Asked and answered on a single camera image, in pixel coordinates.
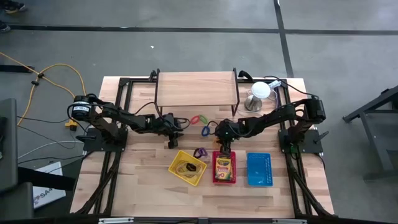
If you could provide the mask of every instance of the blue plastic bin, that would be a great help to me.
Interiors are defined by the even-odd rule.
[[[269,153],[247,154],[248,184],[251,186],[272,187],[271,155]]]

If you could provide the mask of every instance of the concrete floor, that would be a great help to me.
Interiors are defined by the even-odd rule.
[[[117,27],[278,28],[272,0],[26,0],[30,10],[0,15],[11,24]],[[280,0],[286,29],[397,30],[394,0]],[[326,174],[335,213],[341,217],[398,222],[398,181],[366,184],[362,176],[381,169],[362,124],[345,124],[342,116],[398,83],[398,36],[287,35],[294,77],[320,96],[327,119],[318,128],[330,131],[323,140]],[[40,70],[54,63],[78,69],[87,92],[98,93],[105,75],[148,75],[151,70],[246,70],[260,77],[286,77],[279,34],[70,32],[14,30],[0,35],[0,51]],[[0,57],[0,64],[11,64]],[[81,94],[78,77],[66,68],[47,75]],[[21,115],[33,75],[0,74],[0,99],[17,99]],[[35,92],[30,118],[62,120],[72,102],[68,93],[42,82]],[[63,124],[24,121],[23,126],[58,141],[71,140]],[[19,155],[49,141],[18,130]],[[56,145],[24,159],[81,153]],[[41,167],[49,160],[26,163]],[[79,165],[64,169],[76,176]],[[37,211],[37,216],[66,212],[71,195]]]

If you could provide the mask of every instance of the label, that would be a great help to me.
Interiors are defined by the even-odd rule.
[[[88,109],[88,108],[85,107],[85,106],[74,106],[74,107],[73,107],[73,111],[75,111],[75,110],[83,110],[83,111],[87,111],[87,112],[90,111],[90,109]]]
[[[89,103],[83,102],[83,101],[77,101],[77,102],[74,102],[73,104],[89,104]],[[74,110],[74,111],[75,111],[75,110],[82,110],[82,111],[89,112],[89,111],[90,111],[90,108],[91,108],[91,106],[74,106],[74,107],[73,107],[73,110]]]
[[[216,179],[231,180],[232,179],[231,159],[217,157],[215,171],[216,171],[215,173]]]

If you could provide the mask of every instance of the wooden shelf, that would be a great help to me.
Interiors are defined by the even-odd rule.
[[[158,106],[237,105],[236,77],[230,72],[160,72]]]

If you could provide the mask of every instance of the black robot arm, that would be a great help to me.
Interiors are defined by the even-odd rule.
[[[95,106],[102,109],[101,113],[95,111]],[[119,144],[125,141],[126,129],[119,128],[116,123],[109,123],[104,118],[111,118],[129,126],[133,131],[144,134],[154,133],[169,137],[169,148],[178,146],[177,138],[182,136],[180,121],[172,113],[158,118],[154,114],[135,115],[118,108],[113,103],[98,99],[95,95],[76,96],[72,105],[72,118],[86,121],[100,131],[102,138],[108,144]]]
[[[304,109],[296,110],[296,107],[300,105],[304,105]],[[302,116],[297,115],[299,111],[303,113]],[[234,140],[250,138],[263,132],[269,126],[288,120],[296,120],[298,122],[288,129],[285,141],[290,144],[297,144],[304,140],[305,132],[313,124],[319,124],[325,119],[326,115],[322,100],[313,97],[281,106],[260,118],[239,118],[237,123],[224,119],[216,127],[215,135],[218,138],[218,143],[221,144],[220,151],[224,154],[229,154],[231,152],[231,142]]]

